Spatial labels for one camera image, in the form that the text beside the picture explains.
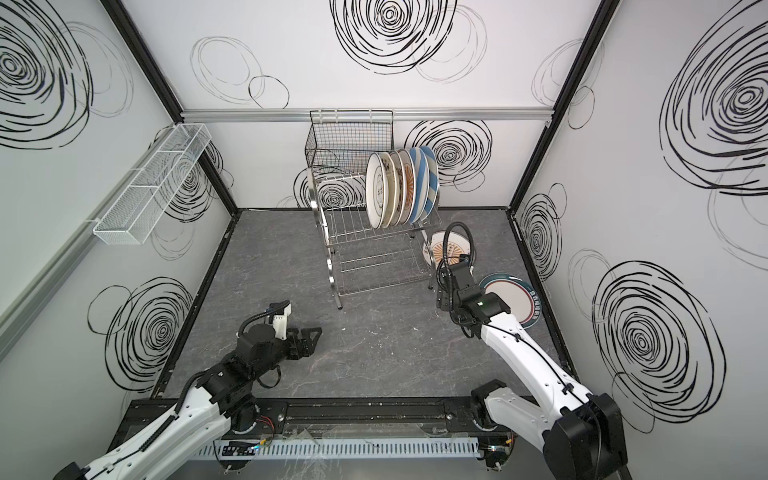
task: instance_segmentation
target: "plate on floor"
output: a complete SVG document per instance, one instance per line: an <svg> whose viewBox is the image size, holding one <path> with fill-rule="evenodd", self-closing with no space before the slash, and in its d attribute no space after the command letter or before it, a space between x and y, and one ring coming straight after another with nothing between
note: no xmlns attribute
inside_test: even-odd
<svg viewBox="0 0 768 480"><path fill-rule="evenodd" d="M389 197L385 203L384 215L382 217L382 228L387 228L392 224L392 218L395 216L395 202L397 201L397 195L399 193L399 182L396 178L397 172L395 171L395 161L392 157L385 151L379 152L379 156L384 165L384 178L389 190Z"/></svg>
<svg viewBox="0 0 768 480"><path fill-rule="evenodd" d="M366 171L366 210L371 227L381 227L388 199L389 186L384 178L384 163L379 154L371 154Z"/></svg>
<svg viewBox="0 0 768 480"><path fill-rule="evenodd" d="M478 285L504 300L524 329L531 328L541 317L541 299L530 283L509 273L492 273Z"/></svg>
<svg viewBox="0 0 768 480"><path fill-rule="evenodd" d="M416 175L416 189L413 197L413 212L408 219L409 223L415 223L424 212L424 206L427 203L427 190L429 189L429 167L427 158L420 148L414 147L408 150L413 160Z"/></svg>
<svg viewBox="0 0 768 480"><path fill-rule="evenodd" d="M397 154L402 161L402 173L404 175L403 190L405 190L405 194L402 197L402 212L400 213L400 219L397 223L405 223L413 213L413 194L416 188L416 175L413 170L413 160L408 151L405 148L401 148L397 150Z"/></svg>
<svg viewBox="0 0 768 480"><path fill-rule="evenodd" d="M444 230L436 232L429 239L429 250L427 250L426 245L422 248L422 255L427 263L431 263L433 266L437 266L440 263L442 259L442 239L444 237ZM462 253L469 253L469 240L460 233L451 232L448 237L448 265L458 263L458 256Z"/></svg>
<svg viewBox="0 0 768 480"><path fill-rule="evenodd" d="M424 204L424 211L422 212L419 220L426 220L432 209L435 207L435 199L437 198L437 190L440 188L437 158L435 152L430 147L421 148L424 156L427 159L427 167L429 167L429 189L427 190L427 201Z"/></svg>
<svg viewBox="0 0 768 480"><path fill-rule="evenodd" d="M402 216L402 207L406 202L406 166L402 163L402 158L396 151L389 152L389 156L392 158L392 162L395 163L395 178L397 179L398 194L395 200L395 212L392 215L392 222L390 227L400 224L400 217Z"/></svg>

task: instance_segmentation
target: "dish rack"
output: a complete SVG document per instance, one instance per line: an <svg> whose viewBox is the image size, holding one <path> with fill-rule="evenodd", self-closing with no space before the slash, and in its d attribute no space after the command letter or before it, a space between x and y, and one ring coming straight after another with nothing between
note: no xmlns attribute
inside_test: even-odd
<svg viewBox="0 0 768 480"><path fill-rule="evenodd" d="M366 212L366 168L373 152L393 151L392 111L359 113L338 121L339 111L312 111L306 139L306 195L315 217L336 306L341 297L427 280L432 267L422 249L441 220L437 208L424 220L374 229Z"/></svg>

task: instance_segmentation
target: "wire shelf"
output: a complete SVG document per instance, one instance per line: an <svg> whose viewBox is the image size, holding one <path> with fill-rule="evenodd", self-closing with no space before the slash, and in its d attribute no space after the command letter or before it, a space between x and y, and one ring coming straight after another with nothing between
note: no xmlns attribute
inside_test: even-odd
<svg viewBox="0 0 768 480"><path fill-rule="evenodd" d="M428 280L432 275L422 255L420 233L339 246L332 259L340 296Z"/></svg>
<svg viewBox="0 0 768 480"><path fill-rule="evenodd" d="M107 245L144 243L209 143L205 125L174 125L98 221L94 235Z"/></svg>
<svg viewBox="0 0 768 480"><path fill-rule="evenodd" d="M308 203L326 250L336 305L341 296L427 280L425 234L438 226L437 209L424 221L374 229L366 212L371 154L394 151L391 111L364 111L360 121L338 121L338 111L314 111L307 135Z"/></svg>

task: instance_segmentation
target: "plate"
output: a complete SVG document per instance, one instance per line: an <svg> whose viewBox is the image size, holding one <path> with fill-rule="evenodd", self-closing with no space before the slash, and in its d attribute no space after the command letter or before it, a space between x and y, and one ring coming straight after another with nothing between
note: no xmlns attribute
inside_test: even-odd
<svg viewBox="0 0 768 480"><path fill-rule="evenodd" d="M389 186L384 179L384 163L379 154L371 154L366 171L366 210L371 227L381 227L388 199Z"/></svg>
<svg viewBox="0 0 768 480"><path fill-rule="evenodd" d="M400 223L400 217L402 216L402 206L406 202L406 173L404 171L405 165L402 164L402 158L396 151L389 152L389 156L392 158L392 162L395 163L395 179L397 180L397 199L395 200L395 212L392 214L392 222L390 227Z"/></svg>
<svg viewBox="0 0 768 480"><path fill-rule="evenodd" d="M509 273L492 273L480 280L479 286L504 300L524 329L531 328L541 317L541 299L530 283Z"/></svg>
<svg viewBox="0 0 768 480"><path fill-rule="evenodd" d="M442 259L442 239L445 236L445 230L436 232L432 235L429 241L430 249L427 250L427 246L422 247L422 255L427 263L437 266ZM462 253L469 253L469 240L463 235L456 232L451 232L448 237L448 265L458 263L458 256Z"/></svg>
<svg viewBox="0 0 768 480"><path fill-rule="evenodd" d="M429 189L427 190L427 201L424 204L424 211L422 212L419 220L426 220L432 209L435 207L435 199L437 198L437 190L440 188L440 182L438 181L437 170L437 158L435 158L435 152L430 147L419 147L424 156L427 159L427 166L429 167Z"/></svg>
<svg viewBox="0 0 768 480"><path fill-rule="evenodd" d="M415 223L424 211L424 206L427 203L427 190L429 189L429 167L427 166L427 158L424 156L424 152L420 148L414 147L408 150L411 160L415 168L416 176L416 190L413 197L413 212L408 219L409 223Z"/></svg>
<svg viewBox="0 0 768 480"><path fill-rule="evenodd" d="M395 161L385 151L379 152L379 156L382 159L384 165L384 178L389 190L389 198L387 198L384 214L382 216L382 228L387 228L392 224L392 219L395 216L395 202L397 201L397 195L399 194L399 182L396 178Z"/></svg>
<svg viewBox="0 0 768 480"><path fill-rule="evenodd" d="M411 155L408 151L405 148L401 148L397 150L397 154L402 161L402 173L405 178L403 181L403 185L405 185L403 190L406 192L402 198L402 212L400 213L400 219L397 223L405 223L413 213L413 194L415 193L414 189L416 188L416 175L413 170L413 160L411 160Z"/></svg>

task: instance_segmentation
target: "white wall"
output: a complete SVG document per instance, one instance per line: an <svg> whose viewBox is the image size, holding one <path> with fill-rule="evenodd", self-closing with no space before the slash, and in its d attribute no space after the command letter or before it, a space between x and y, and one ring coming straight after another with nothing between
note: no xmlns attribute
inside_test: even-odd
<svg viewBox="0 0 768 480"><path fill-rule="evenodd" d="M67 48L46 51L45 39L52 31L30 33L26 45L34 54L17 57L17 65L23 58L31 60L28 67L12 71L8 66L0 75L0 312L82 222L90 220L93 209L134 166L157 130L170 123L99 2L72 0L51 7L36 0L20 5L37 5L41 15L51 18L52 28L62 29L57 35ZM31 14L19 17L12 10L4 10L2 17L12 31L24 35L28 28L22 19ZM82 55L74 45L82 48ZM50 64L47 55L53 58ZM35 59L41 61L37 68ZM41 83L35 83L34 71ZM42 99L25 94L29 88L50 87L55 78L51 75L59 71L70 75L64 76L69 82L63 99L57 100L58 85ZM12 74L23 78L16 87ZM16 123L16 115L30 114L42 115L42 125L26 128Z"/></svg>
<svg viewBox="0 0 768 480"><path fill-rule="evenodd" d="M125 3L182 105L226 109L552 105L599 1L418 0L410 15L402 2L370 2L382 10L359 17L344 5L361 2L341 0ZM490 161L465 159L488 165L485 181L443 177L442 205L509 204L543 123L487 123ZM395 126L396 147L413 126ZM227 139L219 146L240 207L290 202L308 124L209 127Z"/></svg>
<svg viewBox="0 0 768 480"><path fill-rule="evenodd" d="M82 91L77 87L58 103L75 117L51 115L43 127L10 131L12 115L50 115L51 110L29 97L22 103L7 101L13 94L22 98L9 84L11 74L34 75L19 73L23 62L9 60L8 44L0 40L0 198L5 206L0 211L0 310L87 220L146 151L157 129L169 123L99 2L26 4L35 5L55 27L38 32L61 35L59 45L70 46L74 66L57 68L85 69L87 62L92 86L87 74L71 71L66 85L79 79ZM10 2L2 2L6 6L10 9L3 10L0 35L13 28L23 31L28 24L9 13ZM22 37L30 45L45 45L39 38ZM56 56L36 47L27 48L26 65ZM80 48L85 60L72 60L79 58L75 52ZM103 56L105 51L111 57ZM73 94L91 89L92 104L68 103ZM61 133L51 136L56 131ZM89 252L0 362L3 478L53 478L69 462L85 465L103 455L127 404L147 396L154 384L229 219L198 168L144 245L99 242Z"/></svg>
<svg viewBox="0 0 768 480"><path fill-rule="evenodd" d="M725 22L750 3L625 0L592 119L561 127L518 212L639 480L764 476L768 2Z"/></svg>

